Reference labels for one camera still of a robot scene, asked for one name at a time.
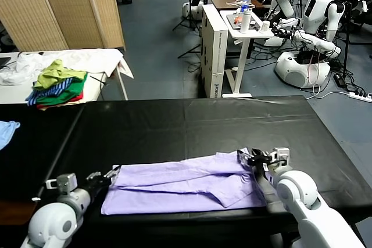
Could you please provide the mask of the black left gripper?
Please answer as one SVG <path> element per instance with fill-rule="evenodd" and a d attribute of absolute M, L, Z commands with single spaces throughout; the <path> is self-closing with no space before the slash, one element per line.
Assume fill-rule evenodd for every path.
<path fill-rule="evenodd" d="M 111 181 L 115 179 L 120 169 L 121 166 L 115 166 L 106 174 L 101 174 L 101 172 L 92 172 L 88 175 L 86 178 L 87 183 L 84 185 L 84 190 L 88 192 L 91 202 L 95 200 L 102 189 L 111 185 Z"/>

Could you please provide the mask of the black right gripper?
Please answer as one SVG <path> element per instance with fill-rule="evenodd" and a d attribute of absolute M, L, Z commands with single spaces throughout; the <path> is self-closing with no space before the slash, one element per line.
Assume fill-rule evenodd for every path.
<path fill-rule="evenodd" d="M 260 149 L 252 149 L 253 158 L 249 159 L 247 153 L 237 150 L 238 160 L 240 163 L 247 163 L 254 172 L 265 175 L 269 172 L 269 166 L 276 164 L 275 160 L 270 159 L 267 152 Z"/>

